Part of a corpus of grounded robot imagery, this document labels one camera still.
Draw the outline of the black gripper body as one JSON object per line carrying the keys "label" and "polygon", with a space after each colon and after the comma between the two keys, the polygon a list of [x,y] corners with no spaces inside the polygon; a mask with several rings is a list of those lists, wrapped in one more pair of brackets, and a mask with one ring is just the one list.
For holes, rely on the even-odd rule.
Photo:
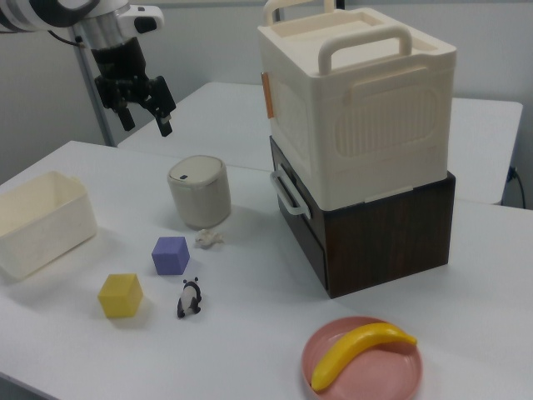
{"label": "black gripper body", "polygon": [[146,61],[136,37],[115,47],[93,49],[91,53],[99,76],[129,83],[128,101],[137,103],[147,97]]}

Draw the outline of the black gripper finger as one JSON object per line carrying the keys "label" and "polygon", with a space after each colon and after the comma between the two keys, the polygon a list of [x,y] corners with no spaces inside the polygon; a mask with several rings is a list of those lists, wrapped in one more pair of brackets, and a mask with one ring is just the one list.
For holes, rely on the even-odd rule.
{"label": "black gripper finger", "polygon": [[160,134],[167,137],[172,133],[171,113],[176,109],[176,103],[163,76],[147,81],[146,109],[157,122]]}
{"label": "black gripper finger", "polygon": [[126,132],[131,131],[135,127],[135,123],[128,109],[129,83],[107,79],[104,76],[96,77],[94,82],[102,105],[115,112]]}

